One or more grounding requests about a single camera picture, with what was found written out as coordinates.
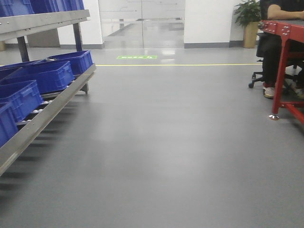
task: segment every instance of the sneaker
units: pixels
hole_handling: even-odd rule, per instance
[[[273,99],[275,96],[275,88],[263,83],[263,95],[266,98]]]
[[[293,82],[290,87],[298,98],[304,99],[304,88],[298,88],[295,82]]]

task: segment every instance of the baseboard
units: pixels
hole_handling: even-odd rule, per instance
[[[18,44],[5,44],[6,48],[18,48]],[[68,49],[68,50],[76,50],[76,45],[73,44],[67,44],[67,45],[60,45],[61,49]],[[82,45],[83,49],[86,50],[92,50],[92,49],[104,49],[105,45],[104,44],[83,44]]]
[[[229,47],[235,48],[235,47],[242,47],[244,45],[244,42],[242,40],[232,40],[229,42]]]
[[[228,48],[229,43],[188,43],[184,48]]]
[[[91,50],[91,49],[104,49],[105,45],[104,44],[83,44],[82,48],[83,49],[87,49],[87,50]],[[63,44],[60,45],[61,49],[76,49],[76,45],[73,44]]]

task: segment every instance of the crate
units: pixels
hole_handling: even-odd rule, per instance
[[[13,73],[14,71],[18,70],[22,66],[26,66],[28,64],[32,64],[36,61],[30,62],[23,62],[23,63],[16,63],[11,65],[0,66],[0,85],[4,84],[4,78]]]
[[[0,17],[33,14],[30,0],[0,0]]]
[[[43,103],[36,81],[0,85],[0,103],[11,102],[15,122]]]
[[[11,102],[0,103],[0,147],[10,140],[17,131]]]
[[[82,0],[64,0],[66,5],[66,10],[84,10],[84,3]]]
[[[41,94],[65,89],[75,77],[71,64],[65,62],[47,62],[20,68],[5,78],[5,83],[36,80]]]
[[[11,65],[4,65],[4,66],[0,66],[0,70],[10,69],[10,68],[19,68],[19,67],[22,67],[22,66],[33,64],[35,62],[36,61],[29,61],[29,62],[15,63],[15,64],[11,64]]]
[[[91,51],[78,51],[57,56],[50,56],[46,59],[37,61],[37,64],[70,61],[73,75],[77,76],[84,73],[92,64]]]
[[[18,70],[19,67],[16,68],[8,68],[8,69],[0,69],[0,85],[2,85],[5,81],[5,78],[10,75],[11,73]]]
[[[67,11],[64,0],[30,0],[35,13]]]

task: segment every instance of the office chair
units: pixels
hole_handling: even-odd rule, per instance
[[[267,18],[268,18],[267,11],[268,11],[270,1],[271,0],[260,0],[261,19],[262,20],[267,20]],[[260,57],[260,58],[263,58],[264,53],[261,50],[261,46],[262,46],[263,42],[266,41],[268,34],[258,33],[257,35],[259,36],[259,40],[258,40],[258,45],[257,45],[257,50],[256,50],[256,56]],[[289,59],[288,62],[287,62],[286,67],[288,67],[288,66],[294,66],[294,69],[296,69],[297,66],[299,66],[300,68],[303,68],[304,63],[303,63],[303,61],[301,61],[299,59]],[[285,74],[285,78],[295,80],[296,75],[292,76],[292,75]],[[263,76],[263,71],[253,72],[251,79],[252,79],[252,82],[248,84],[249,88],[253,88],[255,82],[264,82],[265,79],[264,79],[264,76]],[[288,90],[290,88],[290,85],[287,82],[284,81],[284,86],[285,86],[285,90],[283,91],[283,93],[287,94]]]

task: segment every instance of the glass door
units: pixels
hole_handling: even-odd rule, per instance
[[[183,47],[185,0],[99,0],[105,48]]]
[[[185,0],[142,0],[144,48],[184,47]]]

